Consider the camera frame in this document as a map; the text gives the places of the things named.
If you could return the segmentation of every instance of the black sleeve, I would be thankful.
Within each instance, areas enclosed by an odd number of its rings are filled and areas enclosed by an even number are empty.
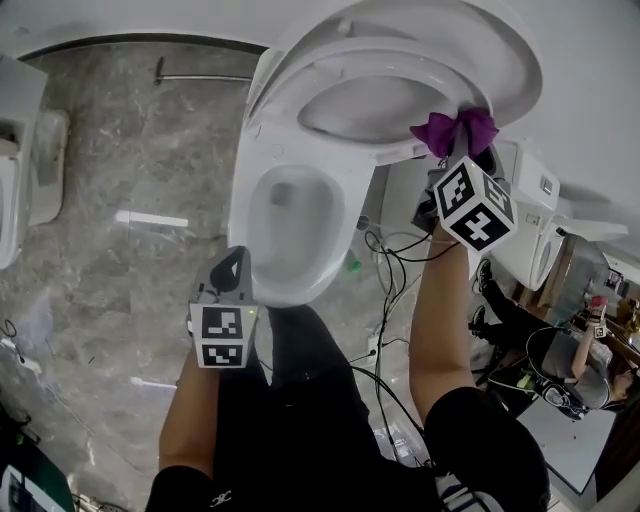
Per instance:
[[[211,479],[197,469],[174,466],[163,469],[156,476],[145,510],[204,512],[210,509],[214,499],[218,505],[229,506],[231,491],[216,489]],[[225,508],[222,506],[219,510],[224,511]]]
[[[490,395],[476,388],[444,395],[427,415],[425,442],[438,468],[505,512],[547,510],[549,474],[538,443]]]

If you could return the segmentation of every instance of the sneaker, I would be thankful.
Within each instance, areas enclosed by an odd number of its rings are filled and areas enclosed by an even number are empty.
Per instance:
[[[484,306],[479,306],[476,312],[473,314],[471,323],[469,324],[469,330],[474,336],[478,336],[485,326],[484,315],[487,312]]]
[[[473,293],[481,294],[484,290],[484,287],[492,279],[493,274],[491,273],[491,261],[485,258],[480,262],[480,265],[478,265],[478,269],[476,270],[476,278],[471,285],[471,290],[473,291]]]

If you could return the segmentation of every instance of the gray shirt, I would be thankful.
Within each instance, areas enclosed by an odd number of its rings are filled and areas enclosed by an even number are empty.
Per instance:
[[[571,364],[580,342],[562,332],[556,333],[547,351],[542,370],[559,379],[574,379]],[[587,357],[587,369],[569,389],[590,409],[604,407],[610,398],[607,368],[591,354]]]

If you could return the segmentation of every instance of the black pants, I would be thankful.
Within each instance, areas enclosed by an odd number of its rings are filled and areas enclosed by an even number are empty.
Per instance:
[[[298,389],[304,393],[305,383],[313,381],[326,385],[329,393],[339,393],[349,403],[349,409],[362,425],[359,438],[377,450],[373,433],[368,426],[369,410],[360,397],[349,362],[334,341],[322,319],[309,306],[269,309],[273,331],[273,378],[269,386],[255,345],[246,368],[221,372],[218,393],[218,432],[214,473],[224,466],[225,473],[241,473],[246,459],[239,454],[247,440],[255,437],[260,424],[269,421],[261,414],[264,404],[278,393],[289,394]]]
[[[529,337],[540,329],[551,327],[548,323],[536,318],[527,310],[516,306],[507,299],[498,284],[489,281],[482,295],[491,306],[501,324],[486,324],[480,331],[479,336],[505,349],[514,349],[526,352],[526,344]],[[544,356],[551,346],[551,342],[556,334],[554,329],[541,331],[531,338],[529,343],[529,357],[538,366],[542,365]]]

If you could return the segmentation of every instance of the marble floor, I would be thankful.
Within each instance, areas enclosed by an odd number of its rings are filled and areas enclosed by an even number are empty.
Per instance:
[[[255,55],[169,43],[67,50],[30,62],[47,72],[45,104],[71,118],[65,194],[58,218],[30,229],[20,259],[0,274],[0,320],[42,373],[18,367],[0,349],[2,400],[33,417],[42,449],[72,488],[143,510],[157,466],[157,438],[189,349],[186,300],[195,271],[224,244],[235,147],[248,86],[224,82],[153,84],[166,72],[250,76]],[[367,213],[379,214],[385,175],[377,173]],[[186,219],[187,227],[139,222],[135,213]],[[363,266],[340,273],[313,306],[348,358],[366,353],[380,321],[383,292],[356,234]],[[415,289],[390,321],[407,337]],[[478,299],[473,298],[472,313]],[[269,364],[270,330],[259,320],[257,346]],[[477,340],[474,357],[486,354]],[[385,349],[383,376],[409,405],[407,350]],[[373,385],[358,376],[382,426]],[[399,408],[396,427],[420,450]]]

